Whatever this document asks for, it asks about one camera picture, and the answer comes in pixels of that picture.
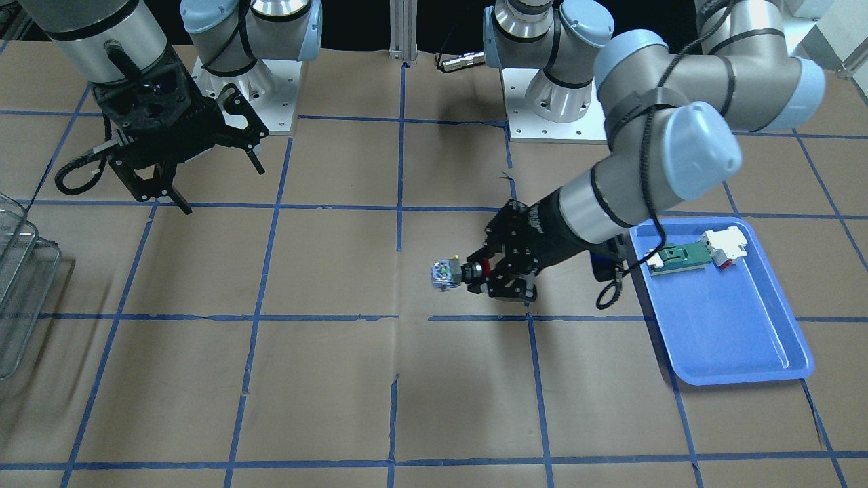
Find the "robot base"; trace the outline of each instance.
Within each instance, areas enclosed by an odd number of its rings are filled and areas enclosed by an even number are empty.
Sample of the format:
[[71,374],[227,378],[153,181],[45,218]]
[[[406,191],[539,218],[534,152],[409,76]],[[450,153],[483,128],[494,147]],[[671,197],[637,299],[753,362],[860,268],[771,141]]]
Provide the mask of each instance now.
[[596,99],[596,86],[591,83],[591,104],[584,117],[567,123],[547,121],[535,114],[524,96],[538,69],[501,69],[503,99],[510,121],[510,140],[514,142],[560,142],[573,144],[605,144],[602,105]]
[[[272,82],[275,89],[271,93],[259,98],[248,96],[247,100],[263,123],[265,123],[266,127],[268,127],[270,134],[292,135],[298,111],[303,63],[279,59],[266,59],[263,62],[273,75]],[[208,87],[211,83],[206,81],[208,77],[211,78],[212,82],[216,82],[217,80],[232,82],[233,80],[229,78],[217,78],[206,72],[202,69],[202,60],[197,58],[193,68],[193,79],[205,96],[210,95],[210,88]]]

